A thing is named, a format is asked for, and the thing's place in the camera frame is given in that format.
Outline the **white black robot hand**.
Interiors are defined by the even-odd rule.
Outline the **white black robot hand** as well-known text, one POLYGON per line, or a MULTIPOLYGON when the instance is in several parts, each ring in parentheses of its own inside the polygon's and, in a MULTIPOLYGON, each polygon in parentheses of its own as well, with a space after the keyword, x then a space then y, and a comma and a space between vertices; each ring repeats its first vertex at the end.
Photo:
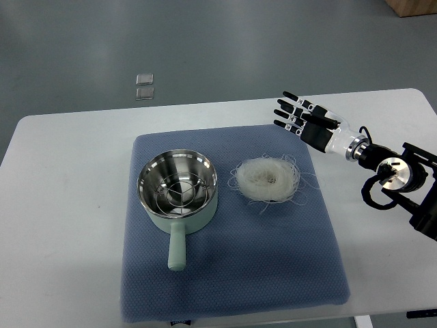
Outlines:
POLYGON ((280 108, 275 109, 274 114, 279 119, 274 124, 320 152, 357 161, 361 150, 370 144, 367 136, 351 130, 349 123, 340 115, 320 105, 287 91, 277 102, 280 108))

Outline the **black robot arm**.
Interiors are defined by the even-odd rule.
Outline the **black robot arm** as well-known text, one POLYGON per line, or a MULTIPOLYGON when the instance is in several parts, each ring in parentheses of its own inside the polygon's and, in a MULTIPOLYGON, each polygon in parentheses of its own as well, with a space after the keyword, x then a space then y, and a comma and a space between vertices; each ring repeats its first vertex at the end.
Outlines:
POLYGON ((401 206, 412 215, 409 223, 416 231, 436 240, 436 183, 432 184, 420 204, 404 195, 419 190, 425 184, 428 177, 425 167, 429 167, 432 177, 436 178, 436 155, 410 143, 404 143, 404 151, 398 154, 373 143, 367 127, 362 126, 359 131, 365 132, 366 138, 355 148, 353 158, 361 167, 375 172, 361 189, 363 201, 378 210, 401 206), (371 189, 376 183, 381 185, 381 192, 391 202, 379 204, 372 199, 371 189))

